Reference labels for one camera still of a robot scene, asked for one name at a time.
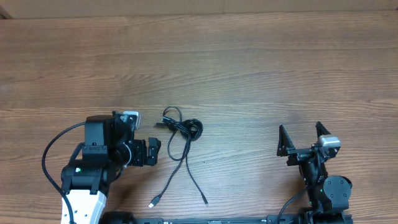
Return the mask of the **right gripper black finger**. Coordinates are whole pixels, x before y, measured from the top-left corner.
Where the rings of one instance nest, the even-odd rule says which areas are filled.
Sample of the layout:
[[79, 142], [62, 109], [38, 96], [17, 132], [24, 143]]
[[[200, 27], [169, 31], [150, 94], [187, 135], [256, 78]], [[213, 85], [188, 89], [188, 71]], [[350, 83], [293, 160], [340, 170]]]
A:
[[287, 134], [284, 125], [279, 126], [279, 143], [277, 147], [277, 156], [284, 157], [288, 156], [291, 151], [295, 149], [293, 142], [289, 135]]
[[315, 124], [316, 130], [317, 130], [317, 138], [319, 138], [322, 135], [329, 135], [330, 132], [324, 127], [324, 125], [320, 122], [317, 121]]

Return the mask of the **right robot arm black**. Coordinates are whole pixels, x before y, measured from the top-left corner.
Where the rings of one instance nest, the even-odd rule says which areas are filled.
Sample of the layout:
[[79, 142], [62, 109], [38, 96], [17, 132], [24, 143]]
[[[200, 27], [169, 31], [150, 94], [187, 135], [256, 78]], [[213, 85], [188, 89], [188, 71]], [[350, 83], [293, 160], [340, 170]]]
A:
[[[287, 158], [288, 166], [298, 166], [305, 188], [290, 198], [277, 215], [277, 223], [353, 223], [349, 209], [352, 182], [344, 176], [329, 175], [325, 162], [336, 157], [341, 148], [338, 136], [317, 122], [317, 141], [305, 149], [297, 149], [285, 127], [279, 126], [277, 155]], [[296, 215], [284, 215], [285, 209], [296, 198], [307, 194], [310, 206], [302, 208]]]

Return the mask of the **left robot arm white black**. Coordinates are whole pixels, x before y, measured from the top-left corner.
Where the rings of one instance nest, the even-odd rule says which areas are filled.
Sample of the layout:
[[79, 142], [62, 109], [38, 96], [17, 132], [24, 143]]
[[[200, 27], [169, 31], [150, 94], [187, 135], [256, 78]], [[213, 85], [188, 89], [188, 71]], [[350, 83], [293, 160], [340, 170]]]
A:
[[62, 223], [135, 223], [131, 212], [105, 212], [111, 184], [128, 166], [154, 166], [161, 141], [138, 140], [137, 111], [89, 116], [79, 143], [61, 174]]

